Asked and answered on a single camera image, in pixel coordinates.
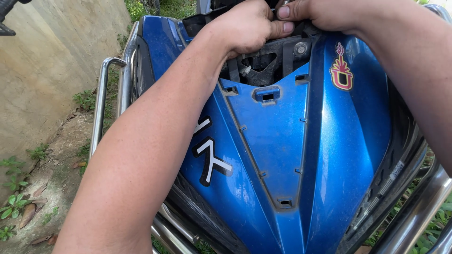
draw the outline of hand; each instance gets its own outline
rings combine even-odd
[[[350,34],[365,22],[369,15],[382,12],[386,4],[375,0],[296,0],[278,9],[280,20],[311,19],[325,31],[342,31]]]
[[[202,32],[221,36],[228,58],[258,51],[269,39],[284,38],[292,33],[294,24],[271,21],[273,12],[264,0],[246,0],[207,24]]]

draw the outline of screw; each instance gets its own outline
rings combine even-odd
[[[301,56],[306,52],[306,43],[305,42],[299,42],[295,45],[294,53],[297,56]]]

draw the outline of fingernail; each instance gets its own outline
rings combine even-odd
[[[292,32],[292,30],[293,30],[293,27],[294,27],[294,24],[293,24],[293,22],[286,22],[286,23],[284,23],[284,25],[283,25],[283,31],[285,32],[285,33],[289,33],[289,32]]]
[[[278,16],[282,19],[288,18],[290,14],[289,6],[282,6],[278,10]]]

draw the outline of dirt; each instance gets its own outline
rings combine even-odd
[[[30,194],[30,200],[47,199],[47,202],[40,210],[42,203],[37,203],[35,216],[22,229],[19,229],[22,218],[20,215],[17,219],[10,217],[0,221],[1,227],[15,225],[13,232],[17,233],[6,242],[0,242],[0,253],[50,254],[52,252],[54,245],[49,245],[49,241],[36,245],[31,243],[39,238],[58,234],[82,179],[79,175],[80,168],[74,169],[73,165],[87,158],[87,155],[80,157],[77,153],[81,146],[87,144],[86,139],[91,137],[93,114],[92,111],[85,113],[76,111],[73,114],[75,117],[67,120],[51,139],[47,158],[39,161],[26,179],[29,185],[20,191],[24,195]]]

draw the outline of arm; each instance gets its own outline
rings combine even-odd
[[[209,23],[117,119],[89,162],[54,254],[152,253],[153,218],[224,61],[292,32],[291,22],[271,18],[264,1],[249,0]]]
[[[412,0],[297,0],[278,16],[366,42],[452,176],[452,25]]]

